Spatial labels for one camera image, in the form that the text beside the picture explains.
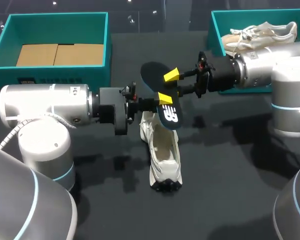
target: teal box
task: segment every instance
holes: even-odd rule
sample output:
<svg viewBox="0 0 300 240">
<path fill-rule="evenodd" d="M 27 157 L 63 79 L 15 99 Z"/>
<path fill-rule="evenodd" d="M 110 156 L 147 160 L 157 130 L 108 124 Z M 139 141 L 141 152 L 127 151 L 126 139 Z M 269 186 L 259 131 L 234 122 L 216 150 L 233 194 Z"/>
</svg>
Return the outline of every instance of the teal box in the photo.
<svg viewBox="0 0 300 240">
<path fill-rule="evenodd" d="M 207 38 L 207 49 L 216 56 L 225 56 L 221 37 L 230 34 L 230 29 L 242 30 L 251 25 L 268 22 L 272 25 L 297 24 L 297 40 L 300 42 L 300 9 L 222 10 L 212 11 Z M 221 94 L 271 93 L 271 85 L 249 89 L 230 89 Z"/>
<path fill-rule="evenodd" d="M 16 66 L 25 44 L 103 44 L 102 65 Z M 111 84 L 107 12 L 11 14 L 0 36 L 0 89 L 15 84 Z"/>
</svg>

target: black insole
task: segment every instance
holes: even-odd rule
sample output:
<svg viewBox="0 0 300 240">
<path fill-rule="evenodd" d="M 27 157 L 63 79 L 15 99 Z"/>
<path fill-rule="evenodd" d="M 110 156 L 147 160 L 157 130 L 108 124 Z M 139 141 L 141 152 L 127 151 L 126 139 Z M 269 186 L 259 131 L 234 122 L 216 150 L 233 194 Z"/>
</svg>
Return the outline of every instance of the black insole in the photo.
<svg viewBox="0 0 300 240">
<path fill-rule="evenodd" d="M 168 87 L 164 81 L 164 75 L 170 71 L 166 65 L 152 61 L 143 64 L 140 73 L 144 83 L 154 93 L 159 92 L 172 98 L 172 104 L 160 105 L 156 109 L 162 125 L 169 130 L 175 130 L 182 125 L 183 113 L 176 85 Z"/>
</svg>

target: black table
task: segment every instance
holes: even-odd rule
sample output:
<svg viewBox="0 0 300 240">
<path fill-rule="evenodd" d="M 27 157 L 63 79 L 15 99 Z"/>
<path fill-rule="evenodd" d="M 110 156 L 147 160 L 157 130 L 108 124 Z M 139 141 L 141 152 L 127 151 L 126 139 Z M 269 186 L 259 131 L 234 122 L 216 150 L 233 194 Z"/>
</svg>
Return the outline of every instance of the black table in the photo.
<svg viewBox="0 0 300 240">
<path fill-rule="evenodd" d="M 141 65 L 158 61 L 188 70 L 206 36 L 113 34 L 112 85 L 136 81 L 140 96 L 150 94 L 140 78 Z M 77 240 L 277 239 L 272 208 L 300 167 L 300 139 L 274 136 L 271 96 L 215 92 L 201 99 L 187 95 L 180 102 L 183 187 L 175 194 L 149 186 L 150 155 L 140 139 L 140 114 L 127 136 L 114 136 L 107 124 L 71 132 L 81 182 Z M 0 142 L 8 132 L 0 120 Z M 16 139 L 5 151 L 21 159 Z"/>
</svg>

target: white cable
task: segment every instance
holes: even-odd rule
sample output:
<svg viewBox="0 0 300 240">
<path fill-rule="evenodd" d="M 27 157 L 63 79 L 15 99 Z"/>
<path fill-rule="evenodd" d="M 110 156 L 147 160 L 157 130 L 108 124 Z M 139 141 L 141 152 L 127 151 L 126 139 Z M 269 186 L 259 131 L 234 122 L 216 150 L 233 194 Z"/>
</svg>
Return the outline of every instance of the white cable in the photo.
<svg viewBox="0 0 300 240">
<path fill-rule="evenodd" d="M 35 119 L 40 119 L 42 117 L 52 117 L 56 120 L 58 120 L 61 124 L 63 124 L 64 126 L 70 128 L 70 129 L 76 129 L 76 126 L 71 125 L 70 123 L 68 123 L 65 119 L 63 119 L 61 116 L 52 113 L 52 112 L 45 112 L 43 114 L 39 114 L 38 117 L 31 117 L 30 119 L 26 119 L 23 120 L 22 122 L 20 122 L 17 126 L 15 126 L 11 132 L 5 137 L 5 139 L 0 143 L 0 150 L 2 150 L 7 143 L 20 131 L 20 129 L 22 129 L 25 125 L 27 125 L 28 123 L 32 122 Z"/>
</svg>

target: metal cylinder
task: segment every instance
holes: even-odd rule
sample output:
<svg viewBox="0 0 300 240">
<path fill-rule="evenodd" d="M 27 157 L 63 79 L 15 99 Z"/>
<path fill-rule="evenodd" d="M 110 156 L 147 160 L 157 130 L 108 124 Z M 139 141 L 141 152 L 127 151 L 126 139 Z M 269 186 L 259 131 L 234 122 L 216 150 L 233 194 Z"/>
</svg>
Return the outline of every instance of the metal cylinder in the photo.
<svg viewBox="0 0 300 240">
<path fill-rule="evenodd" d="M 238 88 L 264 87 L 271 84 L 273 67 L 282 60 L 300 57 L 300 42 L 279 44 L 238 53 L 234 57 L 240 69 Z"/>
<path fill-rule="evenodd" d="M 13 128 L 16 117 L 28 119 L 53 113 L 74 126 L 88 125 L 92 117 L 92 93 L 86 84 L 7 85 L 0 91 L 0 117 Z"/>
<path fill-rule="evenodd" d="M 18 132 L 22 159 L 29 168 L 70 191 L 75 184 L 71 139 L 67 128 L 52 117 L 34 120 Z"/>
<path fill-rule="evenodd" d="M 77 217 L 66 189 L 0 150 L 0 239 L 72 240 Z"/>
<path fill-rule="evenodd" d="M 300 240 L 300 171 L 279 193 L 272 217 L 280 240 Z"/>
<path fill-rule="evenodd" d="M 300 138 L 300 57 L 278 63 L 271 79 L 274 130 L 283 137 Z"/>
</svg>

